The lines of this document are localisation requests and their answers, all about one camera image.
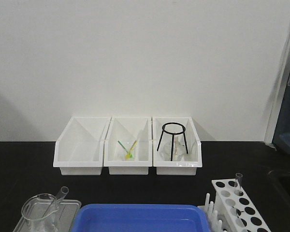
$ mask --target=yellow stirring rod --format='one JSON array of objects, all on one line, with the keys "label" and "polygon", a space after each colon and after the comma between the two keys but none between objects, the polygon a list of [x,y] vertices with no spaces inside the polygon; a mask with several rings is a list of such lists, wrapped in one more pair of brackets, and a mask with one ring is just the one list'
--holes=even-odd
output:
[{"label": "yellow stirring rod", "polygon": [[136,140],[134,141],[134,143],[132,144],[132,147],[130,148],[130,150],[127,152],[125,158],[128,159],[128,158],[132,158],[132,155],[131,155],[131,151],[132,149],[134,148],[134,146],[136,145]]}]

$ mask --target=rack hole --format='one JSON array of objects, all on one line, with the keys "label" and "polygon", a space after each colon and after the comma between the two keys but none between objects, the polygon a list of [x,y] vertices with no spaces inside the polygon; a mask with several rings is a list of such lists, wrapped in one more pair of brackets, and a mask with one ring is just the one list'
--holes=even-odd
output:
[{"label": "rack hole", "polygon": [[219,188],[223,188],[223,187],[225,187],[224,183],[222,183],[222,182],[220,182],[220,181],[216,182],[216,185],[217,185]]},{"label": "rack hole", "polygon": [[235,206],[235,201],[233,201],[231,199],[226,199],[226,204],[229,206]]},{"label": "rack hole", "polygon": [[240,197],[243,196],[243,194],[244,194],[244,193],[243,193],[242,191],[240,191],[240,190],[235,190],[234,193],[235,193],[235,195],[240,196]]},{"label": "rack hole", "polygon": [[224,196],[224,197],[230,197],[230,195],[231,195],[231,194],[230,194],[228,191],[226,191],[226,190],[223,190],[223,191],[221,191],[220,193],[221,193],[221,195]]},{"label": "rack hole", "polygon": [[240,203],[244,204],[244,205],[248,205],[249,204],[249,200],[247,200],[246,198],[240,198]]},{"label": "rack hole", "polygon": [[231,209],[230,209],[230,212],[231,212],[231,214],[233,215],[233,216],[240,216],[241,214],[242,214],[242,212],[239,210],[239,209],[237,209],[237,208],[234,208],[234,207],[232,207]]},{"label": "rack hole", "polygon": [[268,231],[266,229],[264,229],[264,228],[258,228],[257,232],[268,232]]},{"label": "rack hole", "polygon": [[241,219],[241,218],[237,218],[235,220],[236,224],[240,227],[245,227],[247,226],[247,222],[244,220],[244,219]]},{"label": "rack hole", "polygon": [[259,218],[257,218],[257,217],[252,217],[250,219],[250,221],[252,222],[252,224],[254,224],[256,226],[262,225],[262,221]]},{"label": "rack hole", "polygon": [[234,187],[234,186],[235,186],[235,182],[232,181],[232,180],[230,180],[230,181],[229,181],[229,185],[230,185],[231,187]]},{"label": "rack hole", "polygon": [[250,215],[254,215],[255,213],[256,213],[256,211],[253,209],[253,208],[251,208],[251,207],[245,207],[245,212],[246,213],[248,213],[248,214],[250,214]]}]

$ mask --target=black countertop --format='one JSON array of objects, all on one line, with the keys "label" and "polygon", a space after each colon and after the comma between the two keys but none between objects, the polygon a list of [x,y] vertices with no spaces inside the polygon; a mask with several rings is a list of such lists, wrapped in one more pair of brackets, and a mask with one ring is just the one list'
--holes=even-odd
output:
[{"label": "black countertop", "polygon": [[271,170],[290,171],[290,157],[260,142],[202,142],[203,167],[195,176],[62,176],[53,168],[54,142],[0,142],[0,232],[11,232],[21,207],[39,193],[56,194],[68,186],[67,199],[89,203],[204,205],[215,199],[213,179],[241,172],[243,188],[272,232],[290,232],[290,208],[270,181]]}]

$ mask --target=plastic storage bin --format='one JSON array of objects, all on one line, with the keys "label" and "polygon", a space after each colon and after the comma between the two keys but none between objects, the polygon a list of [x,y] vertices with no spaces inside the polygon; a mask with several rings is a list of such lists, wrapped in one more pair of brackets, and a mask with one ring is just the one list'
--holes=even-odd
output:
[{"label": "plastic storage bin", "polygon": [[71,232],[209,232],[204,212],[192,205],[89,204]]},{"label": "plastic storage bin", "polygon": [[[177,135],[177,141],[184,149],[182,158],[178,161],[168,161],[165,159],[165,146],[171,144],[172,136],[164,133],[157,151],[162,126],[165,123],[176,122],[182,124],[185,128],[188,154],[186,154],[184,136]],[[177,132],[178,126],[174,125],[174,132]],[[157,167],[158,175],[195,175],[198,167],[202,167],[201,142],[194,127],[191,117],[153,117],[153,151],[154,167]]]},{"label": "plastic storage bin", "polygon": [[54,167],[62,175],[100,175],[111,117],[72,117],[56,141]]},{"label": "plastic storage bin", "polygon": [[[126,159],[124,148],[129,150],[135,141],[132,156]],[[152,166],[151,117],[113,117],[104,156],[110,174],[148,174]]]}]

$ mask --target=glass beaker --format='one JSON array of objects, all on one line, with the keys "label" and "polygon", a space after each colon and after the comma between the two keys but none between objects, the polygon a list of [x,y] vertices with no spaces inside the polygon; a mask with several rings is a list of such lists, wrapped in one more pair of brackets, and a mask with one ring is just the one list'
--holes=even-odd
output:
[{"label": "glass beaker", "polygon": [[56,214],[58,209],[56,197],[43,193],[27,200],[21,214],[26,220],[29,232],[59,232]]},{"label": "glass beaker", "polygon": [[[172,142],[168,142],[163,147],[163,152],[161,153],[163,160],[171,161],[171,150]],[[182,145],[178,138],[175,137],[173,143],[173,160],[172,161],[181,161],[182,157],[186,154],[185,145]]]}]

